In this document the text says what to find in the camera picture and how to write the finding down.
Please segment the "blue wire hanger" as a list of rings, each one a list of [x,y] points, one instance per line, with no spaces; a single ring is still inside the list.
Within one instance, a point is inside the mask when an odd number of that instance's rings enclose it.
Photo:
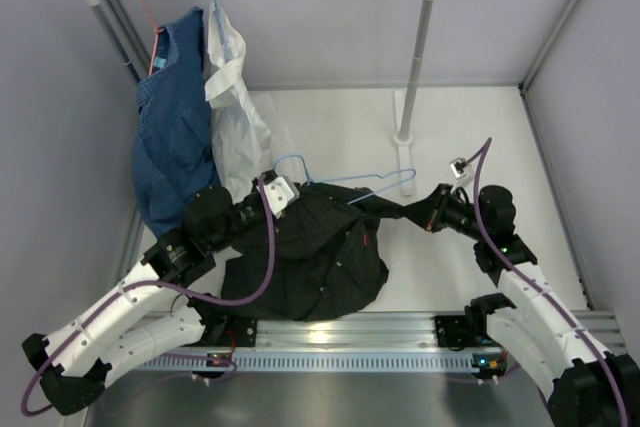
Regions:
[[[382,194],[396,187],[410,186],[413,184],[417,176],[417,170],[415,168],[408,167],[392,170],[386,173],[366,173],[341,177],[317,178],[311,173],[305,157],[297,153],[285,154],[278,157],[273,163],[274,169],[278,170],[278,167],[281,164],[286,163],[289,160],[298,162],[302,167],[305,185],[329,184],[345,186],[347,183],[355,181],[380,182],[380,185],[377,189],[373,189],[371,191],[366,190],[363,194],[360,194],[354,200],[349,201],[349,204],[357,204],[363,202],[364,200]]]

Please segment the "black pinstriped shirt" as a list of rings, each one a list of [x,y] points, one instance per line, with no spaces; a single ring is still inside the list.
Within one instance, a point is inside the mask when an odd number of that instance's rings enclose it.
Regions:
[[[257,320],[325,321],[360,311],[378,296],[389,270],[378,249],[383,219],[406,218],[426,228],[434,201],[408,205],[367,189],[314,183],[276,220],[275,267],[254,301],[225,306]]]

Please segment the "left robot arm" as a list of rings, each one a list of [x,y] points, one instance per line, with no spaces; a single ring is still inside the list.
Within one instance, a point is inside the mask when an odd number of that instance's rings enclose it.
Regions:
[[[201,189],[182,222],[158,238],[128,274],[99,301],[64,327],[32,334],[22,344],[36,373],[21,401],[27,417],[29,397],[39,387],[49,408],[63,416],[94,403],[124,374],[174,348],[223,340],[225,320],[215,307],[243,307],[266,290],[275,270],[275,220],[299,196],[277,177],[259,177],[254,191],[235,204],[221,186]],[[267,229],[266,272],[259,286],[238,299],[221,299],[191,290],[215,266],[215,253],[252,228]]]

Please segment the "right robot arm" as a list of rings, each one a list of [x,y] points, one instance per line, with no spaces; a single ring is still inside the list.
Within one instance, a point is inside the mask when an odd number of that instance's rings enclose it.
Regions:
[[[511,192],[496,185],[469,201],[440,184],[426,199],[419,226],[473,239],[476,263],[498,290],[466,307],[466,334],[511,354],[536,384],[554,425],[638,425],[638,364],[613,353],[566,307],[517,234],[515,217]]]

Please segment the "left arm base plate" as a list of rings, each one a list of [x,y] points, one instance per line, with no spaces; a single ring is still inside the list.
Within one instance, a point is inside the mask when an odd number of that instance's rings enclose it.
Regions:
[[[217,316],[205,325],[202,337],[197,342],[203,347],[254,347],[257,324],[254,319],[237,316]]]

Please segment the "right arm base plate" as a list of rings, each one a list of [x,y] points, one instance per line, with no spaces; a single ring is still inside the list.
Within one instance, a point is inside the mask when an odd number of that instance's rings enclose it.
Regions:
[[[480,333],[466,316],[437,315],[434,323],[439,347],[471,354],[471,367],[475,369],[471,378],[476,383],[497,383],[500,378],[511,374],[507,350]]]

